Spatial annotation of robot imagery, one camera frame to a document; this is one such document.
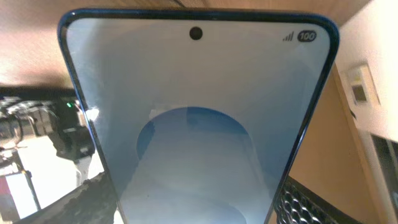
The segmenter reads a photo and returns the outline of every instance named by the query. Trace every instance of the black cable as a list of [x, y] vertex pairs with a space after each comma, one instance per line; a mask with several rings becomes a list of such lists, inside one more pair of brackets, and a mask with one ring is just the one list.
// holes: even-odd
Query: black cable
[[180, 2], [180, 0], [172, 0], [175, 4], [178, 4], [178, 6], [180, 7], [185, 7], [184, 4], [182, 4], [182, 2]]

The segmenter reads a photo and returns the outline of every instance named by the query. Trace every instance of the metal grille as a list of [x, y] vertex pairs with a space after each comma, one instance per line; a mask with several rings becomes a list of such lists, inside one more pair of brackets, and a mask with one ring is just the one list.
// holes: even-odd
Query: metal grille
[[291, 177], [285, 181], [274, 208], [278, 224], [359, 223]]

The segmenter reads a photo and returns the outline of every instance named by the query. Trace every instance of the camera lens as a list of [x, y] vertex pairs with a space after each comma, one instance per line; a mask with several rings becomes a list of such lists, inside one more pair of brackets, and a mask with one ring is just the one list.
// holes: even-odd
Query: camera lens
[[189, 31], [189, 36], [192, 38], [192, 40], [199, 40], [201, 39], [202, 35], [203, 32], [199, 27], [192, 27], [192, 29]]

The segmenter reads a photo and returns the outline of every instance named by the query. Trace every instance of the wooden surface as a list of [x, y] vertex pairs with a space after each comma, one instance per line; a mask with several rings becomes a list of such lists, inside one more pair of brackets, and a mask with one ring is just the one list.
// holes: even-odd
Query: wooden surface
[[[369, 0], [181, 0], [187, 7], [271, 9], [322, 14], [339, 26]], [[134, 1], [0, 1], [0, 86], [72, 84], [58, 42], [57, 24], [69, 10], [80, 7], [179, 7], [173, 0]]]

